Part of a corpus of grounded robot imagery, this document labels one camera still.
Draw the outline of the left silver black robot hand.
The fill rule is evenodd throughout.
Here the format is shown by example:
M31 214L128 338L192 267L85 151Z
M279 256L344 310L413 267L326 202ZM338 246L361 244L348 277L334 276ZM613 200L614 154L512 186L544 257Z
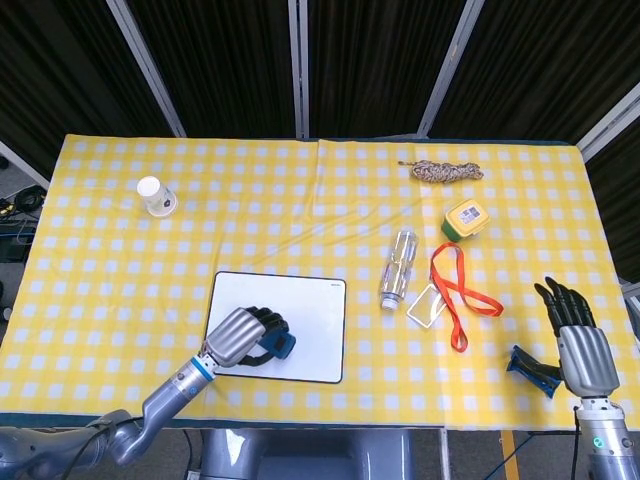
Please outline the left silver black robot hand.
M292 352L296 338L277 312L255 306L236 308L205 338L198 353L223 368L259 367Z

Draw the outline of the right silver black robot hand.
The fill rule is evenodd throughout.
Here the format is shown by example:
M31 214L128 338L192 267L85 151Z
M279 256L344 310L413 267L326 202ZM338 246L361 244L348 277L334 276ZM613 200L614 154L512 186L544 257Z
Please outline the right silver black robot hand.
M544 364L521 347L512 348L508 372L515 372L553 398L564 385L579 398L604 398L620 386L611 347L586 298L547 276L534 289L541 297L556 340L559 364Z

